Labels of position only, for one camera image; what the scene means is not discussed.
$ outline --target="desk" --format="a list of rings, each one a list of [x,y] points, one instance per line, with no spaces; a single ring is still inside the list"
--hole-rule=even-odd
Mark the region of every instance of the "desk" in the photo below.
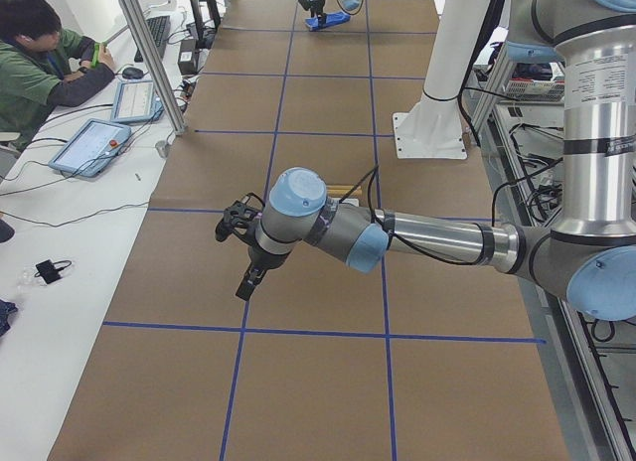
[[[181,13],[171,14],[173,30]],[[119,66],[133,62],[130,33],[110,45]],[[166,72],[176,87],[178,46],[168,46]],[[84,106],[112,103],[117,78]],[[54,116],[68,112],[56,110]],[[40,137],[71,137],[90,117],[108,119],[110,108],[81,111],[45,124]],[[0,196],[0,210],[26,219],[58,224],[101,209],[149,200],[164,166],[154,145],[171,136],[167,118],[141,129],[122,156],[94,180],[68,179],[23,194]],[[61,179],[47,163],[59,150],[55,141],[29,147],[3,182],[0,194]],[[116,211],[52,229],[6,217],[16,231],[0,244],[0,297],[16,303],[11,330],[0,339],[0,458],[3,461],[46,459],[80,379],[145,207]],[[46,259],[70,259],[63,279],[49,286],[20,284],[23,268]]]
[[[50,460],[570,459],[547,343],[492,268],[391,253],[360,274],[299,244],[249,303],[234,297],[247,256],[214,241],[220,211],[286,168],[347,184],[379,164],[384,208],[489,219],[478,149],[396,155],[433,3],[366,0],[325,33],[298,9],[233,0]]]

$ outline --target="brown paper floor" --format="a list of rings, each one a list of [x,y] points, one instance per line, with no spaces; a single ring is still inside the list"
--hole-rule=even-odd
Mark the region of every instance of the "brown paper floor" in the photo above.
[[[289,167],[346,185],[379,163],[383,207],[489,218],[477,149],[396,157],[433,3],[367,0],[321,33],[304,17],[233,2],[50,459],[568,459],[513,278],[396,253],[364,275],[299,244],[234,297],[246,248],[216,222]]]

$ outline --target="black adapter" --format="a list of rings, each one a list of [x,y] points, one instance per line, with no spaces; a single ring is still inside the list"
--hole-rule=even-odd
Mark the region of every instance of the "black adapter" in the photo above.
[[[179,72],[182,76],[193,76],[199,67],[199,49],[197,41],[194,39],[184,39],[181,41],[179,49]]]
[[[62,267],[56,267],[57,264],[64,264]],[[60,280],[60,272],[71,265],[69,260],[59,260],[58,262],[51,262],[50,259],[36,264],[36,277],[42,277],[47,284]]]

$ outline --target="small box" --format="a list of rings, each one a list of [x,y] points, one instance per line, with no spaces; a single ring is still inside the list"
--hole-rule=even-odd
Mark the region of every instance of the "small box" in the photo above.
[[[199,69],[199,49],[197,49],[197,41],[194,39],[185,39],[181,41],[179,49],[179,72],[182,76],[192,76]]]

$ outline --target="man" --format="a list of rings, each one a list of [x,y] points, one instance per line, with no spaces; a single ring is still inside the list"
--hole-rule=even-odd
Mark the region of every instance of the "man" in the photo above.
[[[23,151],[57,105],[78,106],[114,78],[110,52],[94,40],[63,29],[45,0],[0,0],[0,132]],[[72,73],[69,59],[81,67]]]

